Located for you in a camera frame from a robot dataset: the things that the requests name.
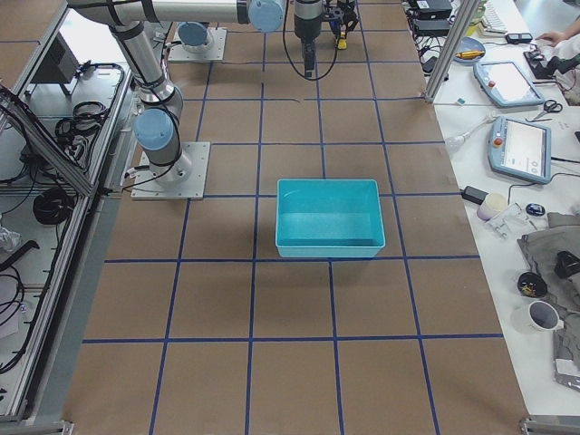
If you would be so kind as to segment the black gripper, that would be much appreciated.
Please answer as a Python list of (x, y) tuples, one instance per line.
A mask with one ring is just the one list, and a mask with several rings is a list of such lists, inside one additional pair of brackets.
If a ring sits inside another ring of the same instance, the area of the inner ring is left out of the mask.
[(326, 22), (333, 33), (350, 33), (357, 26), (355, 2), (338, 0), (326, 2)]

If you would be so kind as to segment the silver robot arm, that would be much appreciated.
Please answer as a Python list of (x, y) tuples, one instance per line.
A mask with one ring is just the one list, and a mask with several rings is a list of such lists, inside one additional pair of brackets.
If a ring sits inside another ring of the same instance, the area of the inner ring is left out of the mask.
[[(279, 29), (287, 18), (287, 1), (70, 1), (87, 19), (108, 26), (132, 22), (200, 22), (250, 24), (262, 33)], [(328, 22), (336, 34), (349, 33), (358, 24), (354, 2), (295, 1), (295, 34), (311, 43)]]
[(133, 132), (148, 158), (152, 176), (165, 184), (186, 179), (192, 163), (179, 136), (183, 110), (180, 90), (161, 66), (142, 22), (112, 26), (110, 31), (138, 86), (143, 111), (133, 124)]

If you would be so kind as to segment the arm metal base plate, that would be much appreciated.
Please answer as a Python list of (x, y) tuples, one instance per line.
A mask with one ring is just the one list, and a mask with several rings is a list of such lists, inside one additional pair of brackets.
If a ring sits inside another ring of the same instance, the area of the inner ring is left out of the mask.
[(134, 200), (203, 199), (208, 174), (210, 143), (186, 141), (181, 143), (181, 157), (162, 177), (164, 169), (152, 166), (136, 175), (136, 188), (131, 190)]
[(227, 29), (224, 27), (209, 27), (205, 39), (198, 44), (200, 38), (187, 37), (186, 40), (177, 31), (169, 45), (170, 63), (212, 63), (222, 62), (226, 48)]

